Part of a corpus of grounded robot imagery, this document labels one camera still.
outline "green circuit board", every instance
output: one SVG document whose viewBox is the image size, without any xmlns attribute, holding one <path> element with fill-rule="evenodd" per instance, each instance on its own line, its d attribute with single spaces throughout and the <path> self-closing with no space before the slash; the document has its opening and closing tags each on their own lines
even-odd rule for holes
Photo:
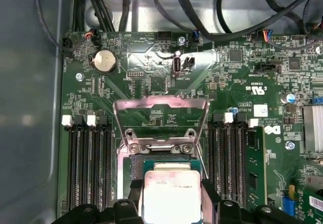
<svg viewBox="0 0 323 224">
<path fill-rule="evenodd" d="M 68 34 L 73 42 L 82 36 L 82 33 Z M 181 36 L 186 40 L 183 45 L 178 42 Z M 103 75 L 93 68 L 89 56 L 97 48 L 89 40 L 72 57 L 65 57 L 62 115 L 108 116 L 112 139 L 112 199 L 117 197 L 116 152 L 121 143 L 113 103 L 119 99 L 140 99 L 148 95 L 208 99 L 209 120 L 212 114 L 224 114 L 232 108 L 244 113 L 248 120 L 257 119 L 258 125 L 263 127 L 261 151 L 252 160 L 252 156 L 246 158 L 256 163 L 250 168 L 262 171 L 256 184 L 264 182 L 264 194 L 275 201 L 276 207 L 282 207 L 282 197 L 288 192 L 289 185 L 302 190 L 306 175 L 323 176 L 323 167 L 311 160 L 317 156 L 314 154 L 309 158 L 310 153 L 305 151 L 303 134 L 302 107 L 311 104 L 315 96 L 323 95 L 323 56 L 315 48 L 282 51 L 251 36 L 221 44 L 202 38 L 193 43 L 186 33 L 171 33 L 165 39 L 160 38 L 157 32 L 102 33 L 101 41 L 102 48 L 110 50 L 117 58 L 117 69 Z M 302 35 L 280 35 L 273 36 L 272 41 L 286 46 L 299 46 L 305 39 Z M 183 70 L 177 75 L 172 71 L 172 55 L 176 51 L 180 52 L 181 60 L 195 58 L 195 65 L 190 70 Z M 261 72 L 258 68 L 266 63 L 274 65 L 272 72 Z M 76 80 L 76 74 L 82 74 L 84 79 Z M 282 102 L 282 95 L 287 93 L 296 96 L 295 104 Z M 187 127 L 196 128 L 199 117 L 200 112 L 195 110 L 174 111 L 157 107 L 149 111 L 130 110 L 123 114 L 122 119 L 123 124 L 134 128 L 144 137 L 148 133 L 164 137 L 169 134 L 182 136 Z M 68 141 L 68 132 L 62 127 L 59 215 L 66 211 Z M 288 141 L 295 143 L 294 149 L 285 147 Z M 203 130 L 200 143 L 204 161 L 208 165 L 207 127 Z M 130 174 L 128 170 L 124 177 L 126 198 Z M 265 196 L 257 196 L 259 191 L 251 192 L 256 204 L 267 203 Z"/>
</svg>

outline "sticker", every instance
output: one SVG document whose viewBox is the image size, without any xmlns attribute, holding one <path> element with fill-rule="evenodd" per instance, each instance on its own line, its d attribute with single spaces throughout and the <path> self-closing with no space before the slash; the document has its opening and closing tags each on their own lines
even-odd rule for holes
<svg viewBox="0 0 323 224">
<path fill-rule="evenodd" d="M 254 117 L 268 117 L 268 106 L 266 104 L 254 104 L 253 105 Z"/>
<path fill-rule="evenodd" d="M 271 133 L 275 134 L 275 135 L 279 135 L 281 133 L 281 126 L 266 126 L 264 128 L 264 132 L 268 135 L 270 135 Z"/>
<path fill-rule="evenodd" d="M 314 208 L 316 208 L 320 211 L 323 211 L 323 201 L 310 196 L 309 197 L 309 204 L 310 204 L 310 206 L 313 206 Z"/>
</svg>

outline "screw hole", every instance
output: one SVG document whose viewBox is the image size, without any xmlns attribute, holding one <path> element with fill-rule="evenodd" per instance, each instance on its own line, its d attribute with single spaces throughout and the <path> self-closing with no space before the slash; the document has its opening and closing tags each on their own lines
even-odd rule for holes
<svg viewBox="0 0 323 224">
<path fill-rule="evenodd" d="M 126 133 L 126 135 L 127 135 L 127 137 L 132 137 L 132 132 L 129 131 L 129 132 Z"/>
</svg>

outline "black cable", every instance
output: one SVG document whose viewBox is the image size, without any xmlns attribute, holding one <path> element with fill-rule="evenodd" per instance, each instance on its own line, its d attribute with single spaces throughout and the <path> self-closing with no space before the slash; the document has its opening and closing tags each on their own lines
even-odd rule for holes
<svg viewBox="0 0 323 224">
<path fill-rule="evenodd" d="M 72 31 L 78 31 L 78 6 L 79 0 L 74 0 L 73 3 L 73 15 L 72 15 Z"/>
<path fill-rule="evenodd" d="M 36 10 L 37 10 L 38 18 L 39 18 L 39 21 L 41 23 L 41 26 L 42 26 L 46 36 L 59 50 L 61 50 L 61 51 L 75 51 L 85 42 L 86 38 L 82 38 L 79 42 L 76 43 L 76 45 L 74 45 L 74 47 L 64 47 L 64 46 L 60 45 L 54 39 L 54 37 L 52 36 L 52 34 L 50 33 L 50 31 L 46 25 L 46 22 L 45 22 L 45 19 L 44 19 L 42 10 L 41 10 L 41 6 L 40 6 L 40 0 L 35 0 L 35 3 L 36 3 Z"/>
<path fill-rule="evenodd" d="M 203 26 L 202 22 L 198 18 L 197 14 L 195 13 L 195 11 L 191 5 L 191 2 L 189 0 L 178 0 L 178 1 L 180 3 L 181 7 L 183 8 L 185 14 L 187 15 L 187 17 L 191 20 L 191 22 L 194 24 L 194 26 L 202 33 L 202 35 L 206 39 L 211 40 L 211 41 L 215 41 L 215 42 L 224 42 L 224 41 L 234 40 L 236 38 L 250 34 L 254 31 L 257 31 L 261 28 L 271 25 L 272 23 L 274 23 L 278 19 L 282 18 L 286 13 L 288 13 L 289 11 L 291 11 L 294 8 L 296 8 L 297 6 L 299 6 L 305 0 L 295 0 L 290 5 L 288 5 L 286 8 L 284 8 L 282 11 L 278 12 L 274 16 L 271 16 L 269 19 L 255 25 L 255 26 L 252 26 L 250 28 L 247 28 L 245 30 L 238 31 L 235 33 L 222 34 L 222 35 L 211 35 L 206 30 L 206 28 Z"/>
<path fill-rule="evenodd" d="M 232 31 L 228 27 L 226 21 L 224 20 L 224 17 L 223 17 L 223 14 L 222 14 L 222 0 L 216 0 L 215 3 L 216 3 L 217 18 L 218 18 L 218 21 L 219 21 L 222 29 L 226 33 L 232 33 Z"/>
<path fill-rule="evenodd" d="M 119 31 L 126 31 L 130 11 L 130 0 L 122 0 L 122 15 L 119 23 Z"/>
<path fill-rule="evenodd" d="M 276 0 L 266 0 L 267 4 L 269 7 L 275 11 L 275 12 L 280 12 L 284 9 L 283 6 L 281 6 Z M 299 28 L 300 34 L 303 34 L 303 20 L 294 12 L 290 11 L 285 14 L 285 16 L 289 19 L 291 19 Z"/>
<path fill-rule="evenodd" d="M 97 17 L 97 19 L 98 19 L 98 21 L 99 21 L 99 24 L 100 24 L 100 27 L 101 27 L 102 31 L 105 31 L 105 32 L 109 31 L 109 30 L 107 29 L 107 27 L 106 27 L 105 20 L 104 20 L 104 18 L 103 18 L 103 15 L 102 15 L 102 13 L 101 13 L 101 10 L 100 10 L 100 8 L 99 8 L 99 6 L 98 6 L 98 4 L 97 4 L 96 0 L 91 0 L 91 3 L 92 3 L 92 6 L 93 6 L 93 8 L 94 8 L 94 11 L 95 11 L 96 17 Z"/>
<path fill-rule="evenodd" d="M 84 21 L 84 14 L 85 14 L 85 0 L 78 1 L 78 8 L 77 8 L 77 26 L 78 31 L 85 31 L 85 21 Z"/>
<path fill-rule="evenodd" d="M 183 31 L 187 31 L 189 33 L 192 32 L 192 29 L 183 26 L 181 23 L 177 22 L 176 20 L 174 20 L 168 13 L 167 11 L 163 8 L 163 6 L 160 4 L 159 0 L 153 0 L 156 9 L 158 10 L 158 12 L 169 22 L 173 23 L 175 26 L 177 26 L 178 28 L 182 29 Z"/>
<path fill-rule="evenodd" d="M 97 2 L 97 5 L 98 5 L 98 7 L 100 8 L 100 10 L 102 12 L 102 15 L 105 18 L 108 30 L 109 31 L 116 31 L 114 26 L 113 26 L 112 19 L 111 19 L 110 15 L 109 15 L 109 12 L 107 11 L 107 8 L 106 8 L 106 6 L 104 4 L 104 1 L 103 0 L 96 0 L 96 2 Z"/>
<path fill-rule="evenodd" d="M 218 18 L 219 24 L 221 25 L 222 29 L 226 33 L 232 33 L 232 31 L 228 27 L 226 21 L 224 20 L 224 17 L 222 14 L 222 0 L 214 0 L 214 3 L 216 6 L 216 12 L 217 12 L 217 18 Z"/>
<path fill-rule="evenodd" d="M 302 49 L 307 49 L 307 48 L 311 48 L 313 47 L 313 45 L 318 43 L 318 40 L 322 40 L 323 37 L 323 33 L 320 36 L 313 36 L 310 34 L 310 32 L 307 30 L 306 28 L 306 18 L 307 18 L 307 13 L 308 13 L 308 9 L 309 9 L 309 5 L 311 3 L 311 0 L 307 0 L 305 6 L 304 6 L 304 10 L 303 10 L 303 15 L 302 15 L 302 24 L 303 24 L 303 31 L 305 32 L 306 36 L 309 37 L 310 39 L 313 39 L 312 42 L 304 45 L 304 46 L 299 46 L 299 47 L 286 47 L 286 46 L 280 46 L 278 44 L 275 44 L 272 41 L 268 41 L 267 43 L 279 48 L 281 50 L 289 50 L 289 51 L 295 51 L 295 50 L 302 50 Z"/>
</svg>

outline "capacitor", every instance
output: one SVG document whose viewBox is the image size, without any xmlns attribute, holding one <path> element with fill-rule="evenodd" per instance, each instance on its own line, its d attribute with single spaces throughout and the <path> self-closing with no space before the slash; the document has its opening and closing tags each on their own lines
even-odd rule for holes
<svg viewBox="0 0 323 224">
<path fill-rule="evenodd" d="M 231 112 L 235 116 L 239 112 L 239 109 L 236 107 L 230 107 L 228 112 Z"/>
<path fill-rule="evenodd" d="M 294 94 L 283 94 L 281 97 L 281 102 L 283 104 L 293 104 L 296 101 L 296 97 Z"/>
<path fill-rule="evenodd" d="M 292 141 L 288 141 L 285 143 L 285 148 L 287 150 L 293 150 L 293 149 L 295 149 L 295 143 Z"/>
<path fill-rule="evenodd" d="M 102 74 L 110 74 L 117 68 L 117 59 L 109 50 L 98 51 L 91 63 Z"/>
</svg>

